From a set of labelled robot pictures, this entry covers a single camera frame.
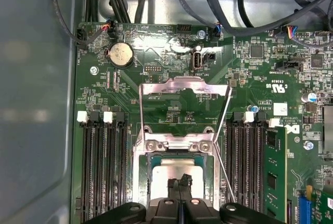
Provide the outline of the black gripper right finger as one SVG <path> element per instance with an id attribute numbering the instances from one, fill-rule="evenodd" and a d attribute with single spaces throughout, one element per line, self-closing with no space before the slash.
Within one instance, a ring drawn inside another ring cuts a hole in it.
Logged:
<path id="1" fill-rule="evenodd" d="M 180 186 L 185 188 L 181 199 L 185 204 L 185 220 L 189 223 L 282 223 L 280 220 L 238 203 L 226 203 L 216 210 L 204 199 L 193 198 L 191 175 L 183 174 Z"/>

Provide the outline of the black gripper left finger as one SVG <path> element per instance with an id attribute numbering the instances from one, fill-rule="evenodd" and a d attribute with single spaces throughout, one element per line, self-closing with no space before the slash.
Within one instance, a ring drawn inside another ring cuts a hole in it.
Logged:
<path id="1" fill-rule="evenodd" d="M 178 223 L 180 201 L 176 198 L 178 180 L 168 180 L 168 197 L 150 201 L 149 207 L 129 202 L 96 216 L 86 223 Z"/>

